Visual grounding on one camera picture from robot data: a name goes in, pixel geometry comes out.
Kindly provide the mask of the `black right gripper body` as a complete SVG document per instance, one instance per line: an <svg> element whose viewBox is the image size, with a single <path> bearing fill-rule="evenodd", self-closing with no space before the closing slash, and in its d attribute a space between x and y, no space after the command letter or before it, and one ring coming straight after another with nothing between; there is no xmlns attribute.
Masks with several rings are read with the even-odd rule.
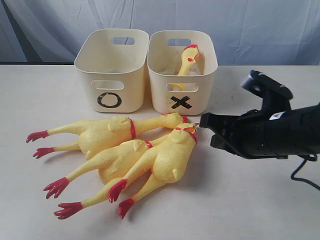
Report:
<svg viewBox="0 0 320 240"><path fill-rule="evenodd" d="M249 160L287 159L287 154L271 150L271 144L267 142L265 125L270 121L269 118L270 115L264 116L257 109L232 116L230 128L224 135L224 150Z"/></svg>

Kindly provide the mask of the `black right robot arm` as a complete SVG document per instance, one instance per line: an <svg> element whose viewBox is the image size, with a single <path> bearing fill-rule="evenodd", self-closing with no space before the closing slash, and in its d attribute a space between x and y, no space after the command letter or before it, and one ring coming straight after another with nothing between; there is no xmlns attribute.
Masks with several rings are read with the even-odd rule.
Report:
<svg viewBox="0 0 320 240"><path fill-rule="evenodd" d="M320 153L320 106L253 109L242 115L205 113L199 126L213 131L210 146L244 159L287 159Z"/></svg>

